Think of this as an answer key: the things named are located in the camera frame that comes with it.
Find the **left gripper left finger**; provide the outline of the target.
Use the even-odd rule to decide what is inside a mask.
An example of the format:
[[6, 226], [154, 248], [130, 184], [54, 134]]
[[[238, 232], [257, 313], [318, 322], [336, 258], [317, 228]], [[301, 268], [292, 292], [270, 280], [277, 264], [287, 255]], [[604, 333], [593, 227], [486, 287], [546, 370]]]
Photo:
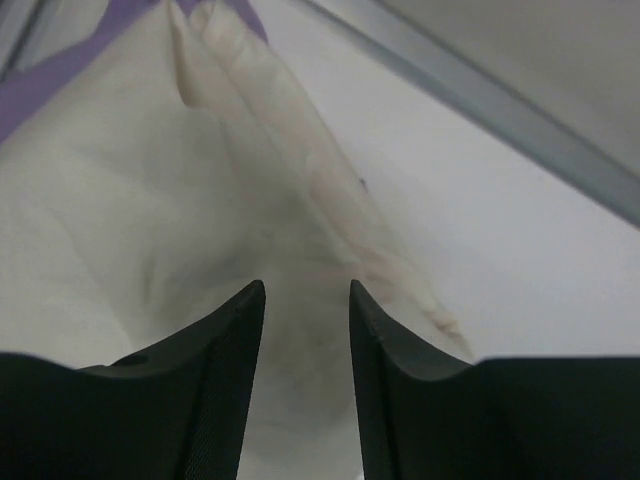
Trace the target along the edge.
[[1, 357], [5, 479], [233, 479], [265, 310], [254, 281], [112, 365]]

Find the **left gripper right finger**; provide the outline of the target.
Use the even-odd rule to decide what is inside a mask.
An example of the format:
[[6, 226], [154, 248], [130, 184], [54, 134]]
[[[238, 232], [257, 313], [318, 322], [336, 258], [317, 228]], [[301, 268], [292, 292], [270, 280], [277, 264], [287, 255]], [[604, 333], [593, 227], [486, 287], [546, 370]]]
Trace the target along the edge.
[[349, 333], [368, 479], [635, 479], [635, 357], [469, 364], [353, 282]]

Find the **white t shirt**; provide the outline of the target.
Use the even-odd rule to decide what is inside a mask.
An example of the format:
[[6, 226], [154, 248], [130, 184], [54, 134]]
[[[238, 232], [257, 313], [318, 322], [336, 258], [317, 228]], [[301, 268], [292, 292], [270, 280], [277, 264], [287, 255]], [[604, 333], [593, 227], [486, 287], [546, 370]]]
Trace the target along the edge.
[[286, 63], [226, 4], [162, 1], [2, 144], [1, 347], [114, 360], [253, 280], [243, 479], [362, 475], [352, 281], [471, 356]]

